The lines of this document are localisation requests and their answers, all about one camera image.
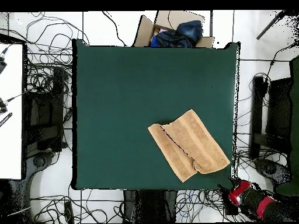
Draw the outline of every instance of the black border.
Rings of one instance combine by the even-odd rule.
[[[27,44],[23,40],[19,40],[18,38],[14,38],[11,36],[7,36],[5,34],[0,34],[0,43],[2,44],[15,44],[15,43],[22,43],[22,93],[27,90],[27,72],[28,72],[28,48]],[[26,178],[26,144],[25,144],[25,99],[24,95],[21,96],[22,98],[22,154],[21,154],[21,179]]]
[[[72,39],[72,180],[71,187],[77,190],[77,40]]]
[[[292,101],[292,98],[291,98],[291,91],[294,87],[294,84],[295,84],[295,77],[294,77],[294,62],[299,59],[299,55],[296,56],[295,58],[293,58],[288,64],[290,66],[290,78],[291,78],[291,90],[290,90],[290,93],[288,94],[289,96],[289,101],[290,101],[290,115],[291,115],[291,118],[290,118],[290,121],[289,121],[289,126],[290,128],[292,127],[292,120],[293,120],[293,108],[294,108],[294,104],[293,104],[293,101]],[[288,168],[291,169],[291,155],[288,155],[287,156],[287,165],[288,165]]]

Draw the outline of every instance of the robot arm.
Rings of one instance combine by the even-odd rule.
[[[249,219],[263,222],[295,222],[298,221],[293,203],[289,200],[277,200],[266,194],[254,183],[229,178],[233,183],[231,190],[221,189],[229,200],[229,207],[238,207]]]

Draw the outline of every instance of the black stand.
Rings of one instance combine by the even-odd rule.
[[[257,40],[259,40],[269,29],[272,27],[278,20],[282,19],[286,15],[286,12],[283,10],[279,12],[273,20],[265,27],[265,29],[257,36]]]
[[[26,161],[21,180],[0,180],[0,221],[2,224],[28,224],[32,220],[30,188],[34,175],[52,164],[53,152],[38,153]]]
[[[25,145],[37,142],[37,149],[51,148],[53,152],[62,151],[63,137],[63,89],[64,71],[53,71],[53,88],[50,93],[24,94]]]
[[[269,104],[266,134],[262,134],[263,98],[267,92],[267,82],[262,77],[255,77],[252,85],[251,137],[249,157],[259,157],[260,146],[289,154],[291,103],[291,78],[274,80],[269,88]]]
[[[124,191],[123,223],[174,223],[178,191]]]

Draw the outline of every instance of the white cable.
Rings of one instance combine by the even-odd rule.
[[[21,213],[21,212],[23,212],[23,211],[27,211],[28,209],[32,208],[32,206],[33,206],[33,205],[31,205],[30,207],[28,207],[28,208],[26,208],[26,209],[22,209],[22,210],[20,210],[20,211],[11,213],[11,214],[9,214],[9,215],[7,215],[7,216],[12,216],[12,215],[16,215],[16,214],[18,214],[18,213]]]
[[[18,214],[18,213],[21,213],[21,212],[23,212],[23,211],[27,211],[28,209],[30,209],[32,206],[30,206],[30,207],[28,207],[28,208],[26,208],[26,209],[22,209],[21,211],[17,211],[17,212],[15,212],[15,213],[11,213],[11,214],[9,214],[9,215],[7,215],[7,216],[12,216],[12,215],[16,215],[16,214]]]

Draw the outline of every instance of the tile floor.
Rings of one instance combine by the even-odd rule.
[[[203,24],[203,35],[209,36],[210,34],[210,11],[209,10],[190,10],[191,12],[198,13],[205,17]],[[288,19],[276,23],[271,27],[267,33],[257,40],[256,36],[266,27],[266,25],[274,18],[275,14],[280,10],[214,10],[213,11],[213,36],[215,37],[214,48],[224,48],[229,42],[241,42],[241,61],[240,61],[240,89],[239,99],[245,99],[251,95],[251,91],[248,88],[248,84],[252,80],[256,73],[267,73],[270,61],[273,59],[274,54],[279,49],[288,46],[294,41],[293,30],[288,25]],[[137,31],[139,19],[141,15],[145,15],[150,20],[154,21],[156,11],[134,11],[134,12],[116,12],[111,11],[109,15],[117,23],[119,37],[125,42],[127,46],[133,44],[135,34]],[[24,37],[27,37],[30,41],[36,41],[39,44],[50,45],[51,40],[57,33],[63,33],[69,37],[83,39],[92,46],[100,45],[113,45],[122,46],[122,43],[117,39],[116,32],[113,23],[103,15],[102,12],[46,12],[46,16],[51,16],[50,20],[41,20],[38,24],[34,25],[34,29],[29,29],[26,32],[26,26],[35,20],[38,20],[40,16],[34,17],[31,13],[10,13],[9,14],[9,29],[19,32]],[[63,22],[58,18],[62,18],[79,30],[83,30],[86,34],[82,35],[81,31],[75,28],[69,28],[67,26],[48,26],[46,31],[41,36],[42,31],[48,25],[53,23]],[[7,15],[0,14],[0,28],[7,29]],[[17,34],[10,31],[9,35],[18,37]],[[69,38],[63,35],[58,35],[53,41],[53,46],[62,47],[70,46],[68,44]],[[38,49],[29,45],[29,48],[34,52],[38,52]],[[298,48],[292,48],[280,52],[271,68],[270,78],[272,80],[285,78],[290,76],[290,70],[288,61],[299,54]],[[71,106],[71,99],[67,101],[67,107]],[[244,100],[239,102],[238,115],[241,116],[247,113],[251,109],[251,100]],[[266,121],[266,109],[263,114],[263,121]],[[250,114],[241,117],[238,120],[238,125],[244,125],[250,121]],[[67,123],[66,128],[72,127],[72,120]],[[249,125],[239,126],[238,132],[249,133]],[[72,148],[72,131],[65,131],[65,138]],[[238,138],[245,143],[248,142],[248,135],[239,135]],[[244,146],[241,141],[238,141],[238,146]],[[258,175],[251,167],[246,168],[246,171],[240,170],[239,176],[242,179],[246,179],[253,182],[257,182],[262,188],[272,190],[272,185],[268,179]],[[31,198],[38,198],[52,195],[68,195],[68,187],[72,177],[72,152],[69,149],[64,149],[60,153],[59,161],[39,172],[35,175],[32,188]],[[120,201],[123,200],[123,192],[121,190],[83,190],[74,191],[70,189],[69,194],[73,200],[78,201],[86,206],[86,200],[88,202],[88,208],[103,209],[110,219],[114,215],[113,207],[119,206]],[[32,200],[32,212],[38,213],[42,207],[47,204],[48,201]],[[200,210],[201,206],[198,205],[195,211]],[[80,208],[73,205],[74,215],[80,214]],[[105,216],[101,212],[95,212],[95,217],[99,222],[105,220]],[[180,215],[177,216],[177,222],[185,221]],[[204,207],[195,222],[221,222],[222,217],[219,212]],[[121,218],[114,218],[111,222],[120,223]],[[82,220],[82,223],[95,223],[95,221],[89,216]]]

